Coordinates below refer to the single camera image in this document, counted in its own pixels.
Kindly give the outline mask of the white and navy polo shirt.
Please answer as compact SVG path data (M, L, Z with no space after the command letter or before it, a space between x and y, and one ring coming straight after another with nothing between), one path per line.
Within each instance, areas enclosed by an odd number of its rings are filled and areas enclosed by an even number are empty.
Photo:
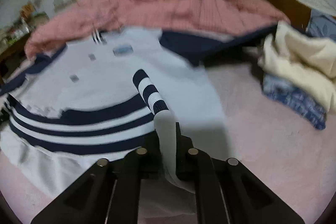
M30 182L56 197L98 159L116 161L159 141L165 176L175 175L175 122L217 159L226 156L224 114L205 62L253 47L262 28L226 42L127 27L95 32L37 59L1 88L9 121L1 150Z

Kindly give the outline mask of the pink bed sheet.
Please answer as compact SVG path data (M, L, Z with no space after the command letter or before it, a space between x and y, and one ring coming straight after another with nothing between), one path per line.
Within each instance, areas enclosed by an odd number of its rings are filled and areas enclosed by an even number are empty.
M306 223L323 223L335 208L335 116L311 124L261 93L252 59L207 61L226 115L231 156L239 159Z

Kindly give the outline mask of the blue patterned garment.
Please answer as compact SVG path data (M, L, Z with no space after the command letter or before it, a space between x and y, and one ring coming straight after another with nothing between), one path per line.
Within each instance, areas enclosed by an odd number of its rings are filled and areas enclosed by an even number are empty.
M262 92L270 100L280 102L305 118L316 130L326 128L326 110L323 106L289 81L266 73Z

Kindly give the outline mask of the cream fleece garment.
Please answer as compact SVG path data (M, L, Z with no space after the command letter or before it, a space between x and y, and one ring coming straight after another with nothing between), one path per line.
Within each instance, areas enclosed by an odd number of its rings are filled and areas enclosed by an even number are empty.
M335 113L335 42L310 38L285 22L263 44L258 65L312 96L328 113Z

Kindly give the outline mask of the dark wooden desk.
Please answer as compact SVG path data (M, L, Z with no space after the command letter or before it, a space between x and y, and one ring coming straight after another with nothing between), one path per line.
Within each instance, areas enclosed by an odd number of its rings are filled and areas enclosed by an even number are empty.
M13 34L1 34L1 86L5 79L25 59L25 45L33 32L21 33L21 36Z

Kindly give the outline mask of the pink plaid quilt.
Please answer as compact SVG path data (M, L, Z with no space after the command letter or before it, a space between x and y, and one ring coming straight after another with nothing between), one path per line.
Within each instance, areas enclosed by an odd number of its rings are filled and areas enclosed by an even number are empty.
M33 32L25 54L32 59L97 30L124 26L239 36L279 21L288 17L264 0L77 0Z

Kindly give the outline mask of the brown wooden headboard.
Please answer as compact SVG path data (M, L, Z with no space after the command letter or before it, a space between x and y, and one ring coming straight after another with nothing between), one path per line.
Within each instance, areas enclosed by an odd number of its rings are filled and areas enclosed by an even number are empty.
M290 20L293 28L306 33L311 16L311 8L297 0L266 0L282 11Z

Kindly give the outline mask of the grey blue pillow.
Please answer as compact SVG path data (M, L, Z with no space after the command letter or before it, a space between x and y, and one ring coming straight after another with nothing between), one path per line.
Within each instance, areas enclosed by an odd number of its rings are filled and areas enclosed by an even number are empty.
M329 38L336 42L336 20L331 15L312 9L306 33L311 37Z

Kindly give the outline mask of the desk clutter pile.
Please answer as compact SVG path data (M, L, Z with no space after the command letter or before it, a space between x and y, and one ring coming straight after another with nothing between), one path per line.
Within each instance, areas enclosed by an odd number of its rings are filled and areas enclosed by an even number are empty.
M19 11L19 17L11 26L1 28L1 44L12 45L37 26L49 20L42 9L43 0L28 0Z

